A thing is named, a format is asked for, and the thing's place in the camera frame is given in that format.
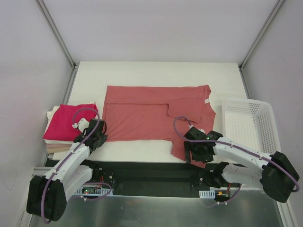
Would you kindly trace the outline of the salmon pink t shirt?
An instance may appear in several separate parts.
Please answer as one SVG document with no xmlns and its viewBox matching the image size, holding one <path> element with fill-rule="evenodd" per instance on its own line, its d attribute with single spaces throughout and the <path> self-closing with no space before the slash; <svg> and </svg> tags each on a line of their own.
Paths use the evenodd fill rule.
<svg viewBox="0 0 303 227">
<path fill-rule="evenodd" d="M 166 140 L 171 154 L 185 160 L 183 140 L 189 123 L 205 133 L 213 130 L 216 113 L 208 85 L 198 87 L 108 86 L 102 118 L 108 141 Z"/>
</svg>

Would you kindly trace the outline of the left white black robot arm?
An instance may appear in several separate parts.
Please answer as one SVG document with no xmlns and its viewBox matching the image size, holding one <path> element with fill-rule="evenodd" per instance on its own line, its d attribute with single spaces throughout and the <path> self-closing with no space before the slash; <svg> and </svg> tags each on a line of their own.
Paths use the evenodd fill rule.
<svg viewBox="0 0 303 227">
<path fill-rule="evenodd" d="M 35 175 L 29 185 L 26 212 L 44 222 L 58 221 L 72 195 L 85 183 L 102 184 L 97 162 L 88 160 L 107 140 L 104 120 L 91 119 L 66 155 L 44 175 Z"/>
</svg>

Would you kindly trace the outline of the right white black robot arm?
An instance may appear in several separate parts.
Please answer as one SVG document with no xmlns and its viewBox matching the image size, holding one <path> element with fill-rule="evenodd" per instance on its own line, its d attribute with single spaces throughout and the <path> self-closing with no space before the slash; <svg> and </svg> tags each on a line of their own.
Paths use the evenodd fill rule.
<svg viewBox="0 0 303 227">
<path fill-rule="evenodd" d="M 203 176 L 203 182 L 215 188 L 227 183 L 239 183 L 261 189 L 277 202 L 287 202 L 293 192 L 299 191 L 299 175 L 287 156 L 256 151 L 234 143 L 222 134 L 210 131 L 205 134 L 191 127 L 185 134 L 186 160 L 211 162 L 221 156 L 235 163 L 220 162 L 216 168 Z"/>
</svg>

